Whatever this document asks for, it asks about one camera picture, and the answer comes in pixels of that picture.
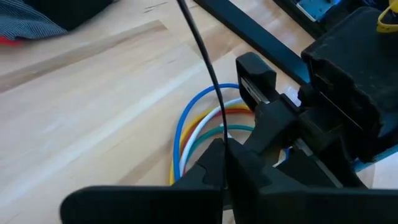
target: blue cable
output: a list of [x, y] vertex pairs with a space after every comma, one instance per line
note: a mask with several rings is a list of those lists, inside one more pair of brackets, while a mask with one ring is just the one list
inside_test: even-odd
[[[220, 88], [237, 88], [239, 89], [238, 84], [234, 83], [223, 83], [220, 84]], [[175, 136], [174, 136], [174, 146], [173, 146], [173, 168], [174, 168], [174, 179], [175, 181], [178, 181], [181, 176], [180, 176], [180, 167], [178, 165], [178, 162], [180, 161], [180, 138], [181, 138], [181, 132], [182, 132], [182, 126], [184, 125], [185, 120], [187, 119], [187, 116], [189, 114], [189, 111], [193, 108], [193, 105], [200, 100], [200, 98], [204, 97], [207, 93], [214, 91], [215, 88], [214, 86], [209, 86], [207, 89], [201, 91], [199, 94], [197, 94], [185, 107], [184, 111], [182, 112], [182, 115], [178, 121], [177, 129], [175, 130]]]

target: white cable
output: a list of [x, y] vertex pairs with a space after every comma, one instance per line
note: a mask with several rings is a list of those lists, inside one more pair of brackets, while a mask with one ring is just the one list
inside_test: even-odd
[[[242, 103], [242, 102], [243, 102], [242, 98], [230, 100], [230, 101], [224, 103], [224, 107], [227, 108], [229, 106], [236, 105], [236, 104]], [[209, 122], [209, 120], [220, 111], [221, 111], [221, 107], [219, 106], [219, 107], [215, 108], [212, 112], [208, 113], [208, 115], [206, 115], [202, 119], [202, 121], [200, 121], [198, 126], [192, 132], [192, 135], [191, 135], [190, 139], [188, 140], [187, 144], [185, 145], [184, 151], [182, 152], [182, 156], [180, 159], [180, 175], [181, 176], [183, 175], [185, 164], [187, 163], [187, 160], [188, 160], [189, 151], [191, 150], [191, 147], [192, 147], [193, 143], [195, 142], [196, 138], [198, 137], [200, 131], [205, 127], [207, 122]]]

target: red fabric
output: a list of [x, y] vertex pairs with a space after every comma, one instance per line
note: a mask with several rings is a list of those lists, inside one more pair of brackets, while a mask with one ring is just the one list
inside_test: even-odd
[[18, 46], [19, 44], [20, 40], [7, 40], [6, 37], [0, 36], [0, 45]]

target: cable bundle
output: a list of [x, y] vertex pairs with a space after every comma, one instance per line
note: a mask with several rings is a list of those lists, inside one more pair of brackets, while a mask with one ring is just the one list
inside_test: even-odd
[[[220, 88], [237, 88], [239, 86], [233, 83], [225, 83], [220, 84]], [[198, 135], [205, 127], [205, 125], [213, 118], [221, 115], [221, 107], [214, 108], [212, 110], [208, 110], [198, 115], [193, 121], [191, 121], [187, 127], [183, 130], [183, 124], [187, 119], [189, 111], [193, 108], [194, 104], [202, 97], [204, 97], [207, 93], [215, 90], [214, 86], [210, 86], [207, 89], [201, 91], [197, 96], [195, 96], [184, 109], [175, 132], [174, 138], [174, 148], [173, 148], [173, 159], [172, 165], [170, 167], [170, 179], [169, 184], [172, 185], [175, 181], [177, 181], [183, 175], [183, 171], [187, 162], [195, 149], [205, 140], [210, 137], [223, 133], [224, 127], [218, 127], [212, 129], [205, 134], [201, 135], [199, 138]], [[226, 114], [252, 114], [251, 110], [244, 104], [242, 104], [242, 99], [238, 98], [235, 100], [228, 101], [224, 103], [226, 109]], [[249, 126], [243, 125], [228, 125], [227, 129], [233, 130], [245, 130], [252, 131], [253, 128]]]

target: black tool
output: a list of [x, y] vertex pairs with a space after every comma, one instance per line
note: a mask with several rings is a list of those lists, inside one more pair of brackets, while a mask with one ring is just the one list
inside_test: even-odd
[[[358, 31], [363, 40], [349, 38], [355, 31], [349, 26], [373, 23], [377, 15], [360, 9], [331, 30], [339, 39], [324, 36], [304, 50], [311, 82], [300, 88], [300, 106], [276, 92], [276, 73], [256, 54], [238, 57], [240, 93], [256, 119], [244, 144], [230, 139], [225, 148], [214, 140], [170, 187], [74, 192], [62, 203], [62, 222], [211, 224], [221, 223], [223, 209], [232, 207], [237, 224], [397, 223], [398, 191], [369, 190], [354, 169], [398, 143], [398, 124], [389, 122], [398, 120], [398, 64], [389, 55], [394, 40], [382, 44], [370, 27]], [[368, 45], [359, 51], [361, 44]], [[343, 46], [358, 52], [335, 55]], [[365, 52], [378, 61], [370, 62]], [[344, 61], [354, 54], [356, 63]], [[380, 73], [371, 83], [375, 71]], [[291, 147], [289, 159], [273, 167], [284, 147]]]

